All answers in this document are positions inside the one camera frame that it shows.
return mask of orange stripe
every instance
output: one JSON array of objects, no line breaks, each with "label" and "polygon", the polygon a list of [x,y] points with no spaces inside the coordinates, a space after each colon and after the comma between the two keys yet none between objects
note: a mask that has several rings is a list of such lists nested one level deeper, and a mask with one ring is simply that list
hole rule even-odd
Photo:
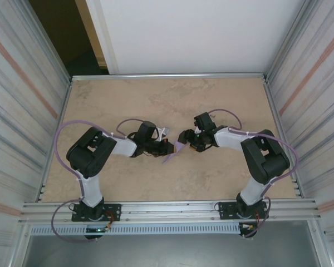
[{"label": "orange stripe", "polygon": [[8,215],[16,216],[16,217],[21,216],[21,210],[17,210],[13,207],[9,207],[1,203],[0,203],[0,212],[8,214]]},{"label": "orange stripe", "polygon": [[51,107],[51,105],[45,100],[45,98],[41,95],[37,87],[33,84],[33,82],[28,78],[26,73],[20,68],[17,62],[12,58],[12,56],[8,53],[5,47],[0,43],[0,53],[7,60],[7,62],[11,65],[11,67],[16,71],[16,73],[20,76],[20,78],[27,84],[27,86],[32,90],[32,92],[36,95],[36,97],[42,102],[46,109],[50,112],[50,114],[57,118],[58,114]]},{"label": "orange stripe", "polygon": [[331,210],[334,210],[334,200],[319,205],[318,210],[320,213],[329,212]]},{"label": "orange stripe", "polygon": [[304,86],[307,84],[307,82],[311,79],[311,77],[314,75],[314,73],[317,71],[319,66],[324,63],[324,61],[327,59],[327,57],[333,52],[334,50],[334,38],[330,42],[330,44],[325,48],[323,54],[320,56],[316,64],[311,68],[309,73],[303,78],[302,82],[297,86],[296,90],[291,94],[290,98],[287,100],[287,102],[284,104],[284,106],[279,111],[279,114],[282,116],[287,107],[292,103],[292,101],[296,98],[296,96],[299,94],[299,92],[304,88]]}]

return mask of vent grille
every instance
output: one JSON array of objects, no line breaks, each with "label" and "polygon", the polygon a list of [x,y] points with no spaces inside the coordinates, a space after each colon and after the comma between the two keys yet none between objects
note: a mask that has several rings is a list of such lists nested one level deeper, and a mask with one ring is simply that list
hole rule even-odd
[{"label": "vent grille", "polygon": [[[105,233],[86,233],[87,228],[97,225],[60,225],[60,235],[163,235],[163,234],[240,234],[237,222],[180,223],[180,224],[113,224]],[[31,235],[54,235],[50,225],[36,225]]]}]

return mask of metal rail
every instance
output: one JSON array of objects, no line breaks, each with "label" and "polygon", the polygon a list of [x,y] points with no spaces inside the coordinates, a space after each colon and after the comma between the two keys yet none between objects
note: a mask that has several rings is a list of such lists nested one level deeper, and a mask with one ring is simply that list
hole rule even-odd
[{"label": "metal rail", "polygon": [[[116,224],[146,223],[212,223],[221,222],[219,212],[214,209],[218,200],[210,201],[166,201],[166,202],[109,202],[122,205],[121,217]],[[19,224],[50,224],[54,210],[60,203],[27,203],[23,207]],[[86,222],[72,222],[72,211],[68,205],[62,207],[55,225],[79,225]],[[319,220],[320,215],[313,199],[273,199],[269,221]],[[224,220],[243,222],[245,220]]]},{"label": "metal rail", "polygon": [[207,78],[263,78],[261,72],[227,72],[227,73],[171,73],[171,74],[131,74],[131,75],[84,75],[73,76],[72,81],[103,80],[143,80],[143,79],[207,79]]}]

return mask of floor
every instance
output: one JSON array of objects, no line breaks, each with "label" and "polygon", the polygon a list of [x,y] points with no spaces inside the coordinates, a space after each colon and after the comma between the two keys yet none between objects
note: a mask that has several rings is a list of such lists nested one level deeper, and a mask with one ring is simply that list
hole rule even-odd
[{"label": "floor", "polygon": [[[168,79],[76,81],[64,122],[88,120],[115,131],[130,117],[150,120],[170,128],[174,142],[182,130],[193,128],[193,117],[215,108],[236,113],[248,131],[265,128],[276,133],[260,78]],[[223,112],[213,117],[217,125],[237,125]],[[124,124],[125,133],[136,131],[137,122]],[[72,125],[61,132],[58,150],[62,158],[88,128]],[[111,156],[100,172],[101,192],[106,201],[178,201],[235,199],[250,174],[241,152],[212,148],[197,153],[185,147],[170,162],[141,155],[135,159]],[[76,179],[55,157],[47,179],[43,201],[76,199],[80,190]],[[296,197],[289,177],[267,193],[271,198]]]},{"label": "floor", "polygon": [[253,240],[235,234],[117,235],[70,244],[33,236],[23,266],[317,267],[307,222],[267,222]]}]

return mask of black mounting plate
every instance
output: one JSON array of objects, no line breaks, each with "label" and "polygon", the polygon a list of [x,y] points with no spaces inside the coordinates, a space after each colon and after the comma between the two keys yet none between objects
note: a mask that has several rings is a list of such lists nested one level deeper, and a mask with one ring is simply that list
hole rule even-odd
[{"label": "black mounting plate", "polygon": [[[107,203],[107,204],[104,204],[103,209],[110,211],[114,215],[114,221],[120,221],[121,204]],[[74,204],[72,221],[92,221],[92,220],[90,220],[88,217],[84,217],[80,204]],[[97,221],[110,221],[110,218],[107,217],[105,214],[103,214],[101,219]]]},{"label": "black mounting plate", "polygon": [[256,219],[256,211],[258,212],[259,218],[264,219],[267,211],[267,206],[264,201],[260,202],[255,209],[255,212],[250,217],[241,217],[238,214],[236,208],[236,202],[219,202],[219,216],[221,220],[235,220],[235,219]]}]

